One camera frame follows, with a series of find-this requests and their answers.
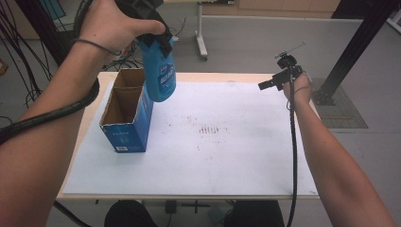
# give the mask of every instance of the small black device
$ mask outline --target small black device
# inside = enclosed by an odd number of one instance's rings
[[[281,59],[277,62],[280,68],[284,69],[282,72],[273,75],[272,79],[259,83],[259,89],[264,90],[272,86],[276,86],[278,91],[283,90],[283,84],[289,82],[292,74],[292,78],[298,78],[304,70],[300,65],[296,65],[297,61],[291,55],[284,54]]]

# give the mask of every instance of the finger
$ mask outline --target finger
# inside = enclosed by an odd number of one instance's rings
[[[163,23],[155,21],[155,20],[137,20],[133,19],[134,24],[134,31],[136,36],[140,36],[143,34],[154,34],[160,35],[165,32],[166,27]]]

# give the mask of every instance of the open cardboard box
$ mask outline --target open cardboard box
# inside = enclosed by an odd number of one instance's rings
[[[121,69],[100,119],[100,128],[116,152],[146,151],[152,110],[144,70]]]

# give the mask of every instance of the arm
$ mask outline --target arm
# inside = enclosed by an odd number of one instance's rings
[[[114,0],[98,0],[79,37],[118,52],[138,35],[160,34],[156,21],[126,17]],[[105,51],[76,43],[46,90],[21,119],[82,99],[109,61]],[[0,226],[45,226],[68,169],[83,110],[23,131],[0,146]]]
[[[297,90],[295,112],[305,157],[333,226],[395,226],[362,169],[310,107],[307,76],[296,79]],[[288,84],[285,93],[289,97]]]

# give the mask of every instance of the white paper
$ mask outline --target white paper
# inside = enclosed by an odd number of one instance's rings
[[[255,83],[179,82],[154,103],[145,153],[113,151],[98,126],[111,85],[78,149],[64,194],[147,197],[292,195],[287,99]],[[298,139],[298,194],[317,196]]]

